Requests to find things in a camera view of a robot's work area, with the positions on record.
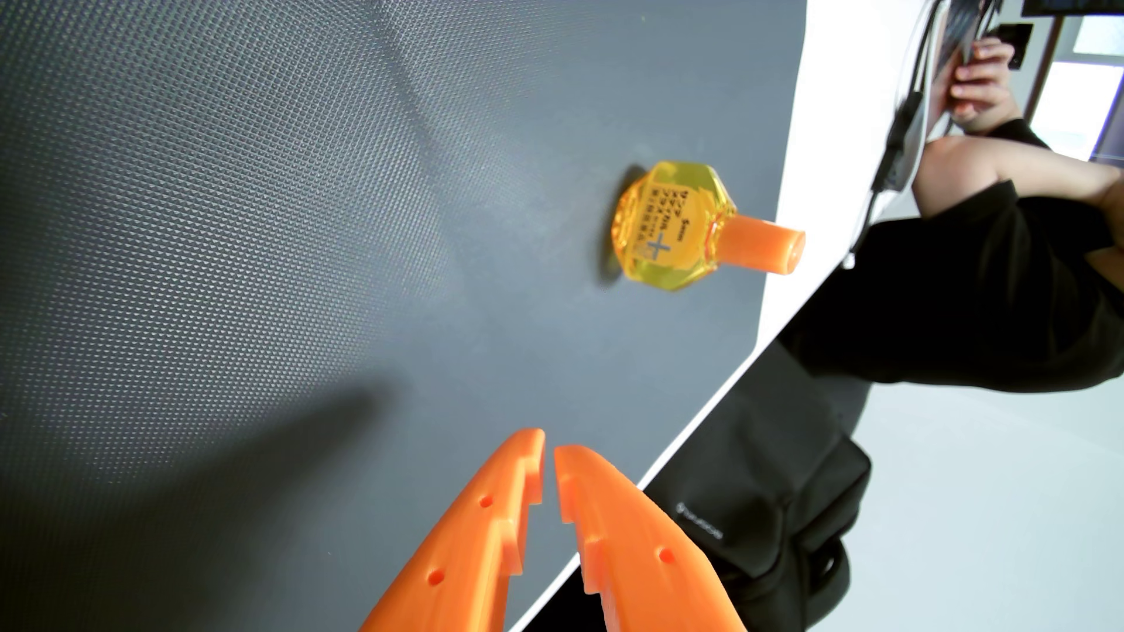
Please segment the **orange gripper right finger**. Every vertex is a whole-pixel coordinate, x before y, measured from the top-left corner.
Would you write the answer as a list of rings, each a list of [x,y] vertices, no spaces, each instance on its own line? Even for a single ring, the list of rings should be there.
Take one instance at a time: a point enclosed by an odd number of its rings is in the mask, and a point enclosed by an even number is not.
[[[561,520],[608,631],[746,631],[710,559],[596,451],[554,450]]]

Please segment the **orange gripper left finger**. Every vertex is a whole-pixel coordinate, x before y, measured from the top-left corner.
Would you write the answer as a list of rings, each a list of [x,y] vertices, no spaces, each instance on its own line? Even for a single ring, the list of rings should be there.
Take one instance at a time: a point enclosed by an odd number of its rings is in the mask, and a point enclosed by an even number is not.
[[[545,432],[522,428],[489,455],[430,529],[361,631],[504,631],[524,570],[529,507],[542,502]]]

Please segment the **person's hand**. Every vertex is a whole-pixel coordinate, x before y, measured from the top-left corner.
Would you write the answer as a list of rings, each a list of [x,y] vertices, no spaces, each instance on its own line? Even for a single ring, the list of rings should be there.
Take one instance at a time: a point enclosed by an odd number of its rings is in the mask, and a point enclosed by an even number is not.
[[[967,62],[957,66],[948,87],[948,112],[964,134],[986,136],[1007,121],[1024,118],[1010,92],[1014,46],[997,37],[975,40]]]

